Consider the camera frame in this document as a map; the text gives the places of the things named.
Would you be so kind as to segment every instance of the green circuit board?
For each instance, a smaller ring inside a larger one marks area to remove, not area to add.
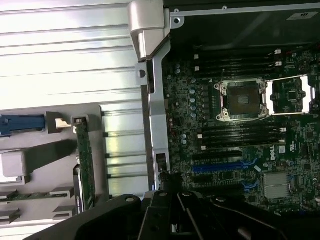
[[[88,123],[79,118],[74,124],[78,142],[78,165],[73,170],[76,204],[78,214],[95,206],[96,188],[93,156],[89,138]]]
[[[182,173],[183,187],[207,198],[227,194],[282,215],[318,214],[318,49],[208,55],[168,57],[162,64],[171,172]],[[288,114],[306,110],[309,92],[302,90],[302,75],[313,88],[309,111]],[[254,89],[256,83],[244,80],[256,78],[284,78],[273,82],[271,98],[274,111],[283,115],[261,117],[254,107],[242,112],[240,104],[251,96],[239,92],[246,88],[251,93],[250,84]],[[222,81],[230,81],[230,95],[232,87],[239,93],[235,107],[232,96],[223,96],[215,87]],[[243,120],[217,120],[223,100],[233,119]]]

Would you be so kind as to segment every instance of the black pcie slot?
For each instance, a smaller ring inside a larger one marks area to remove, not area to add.
[[[244,187],[242,184],[220,185],[210,187],[196,187],[193,188],[192,191],[201,193],[204,197],[215,195],[234,196],[242,195],[244,193]]]
[[[228,159],[242,157],[241,151],[213,151],[192,156],[193,161],[207,160],[207,159]]]

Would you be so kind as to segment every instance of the expansion slot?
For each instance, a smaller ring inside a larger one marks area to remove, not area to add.
[[[257,162],[257,158],[252,162],[231,162],[231,163],[218,163],[218,164],[207,164],[207,165],[195,165],[192,166],[192,171],[195,173],[206,173],[206,172],[220,172],[247,169],[249,166],[254,165]]]
[[[12,194],[1,197],[1,202],[15,202],[15,201],[24,201],[24,200],[35,200],[35,199],[54,199],[54,198],[66,198],[68,194],[50,194],[50,192],[34,192],[23,194],[18,191],[13,192]]]
[[[88,125],[85,118],[78,118],[74,124],[78,141],[78,165],[73,170],[77,212],[85,212],[95,206],[96,189],[92,149]]]

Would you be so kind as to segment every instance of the heatsink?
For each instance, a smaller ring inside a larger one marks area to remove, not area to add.
[[[267,199],[289,197],[290,186],[286,172],[266,173],[263,178],[264,196]]]

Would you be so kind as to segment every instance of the capacitor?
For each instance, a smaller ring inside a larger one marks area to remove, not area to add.
[[[295,162],[294,162],[294,161],[291,161],[291,160],[287,160],[287,161],[286,161],[286,164],[287,164],[289,167],[292,167],[293,165],[295,165]]]

